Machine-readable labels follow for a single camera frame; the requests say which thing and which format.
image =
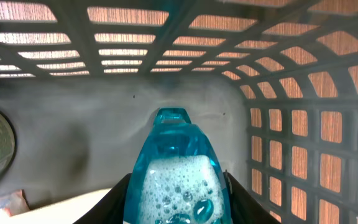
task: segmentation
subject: blue liquid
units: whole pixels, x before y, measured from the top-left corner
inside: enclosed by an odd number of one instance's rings
[[[124,221],[231,223],[218,159],[184,109],[158,111],[129,182]]]

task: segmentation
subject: transparent blue bottle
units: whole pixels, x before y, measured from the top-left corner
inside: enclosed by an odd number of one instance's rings
[[[124,223],[227,224],[230,212],[208,138],[185,109],[160,109],[129,182]]]

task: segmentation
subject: white foam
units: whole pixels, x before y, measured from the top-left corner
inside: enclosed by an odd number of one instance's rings
[[[180,193],[175,192],[175,187],[180,187]],[[190,202],[183,199],[183,193],[186,191],[193,197]],[[193,207],[200,200],[210,199],[214,211],[206,223],[212,223],[223,216],[221,191],[221,184],[207,156],[174,157],[152,161],[145,176],[136,222],[155,224],[156,220],[161,220],[166,223],[172,215],[182,213],[189,215],[191,222],[196,223]],[[163,203],[165,197],[169,197],[169,204]]]

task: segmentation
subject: plastic basket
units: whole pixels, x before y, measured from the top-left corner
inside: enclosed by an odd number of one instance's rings
[[[281,222],[358,223],[358,1],[0,1],[0,194],[112,186],[160,106]]]

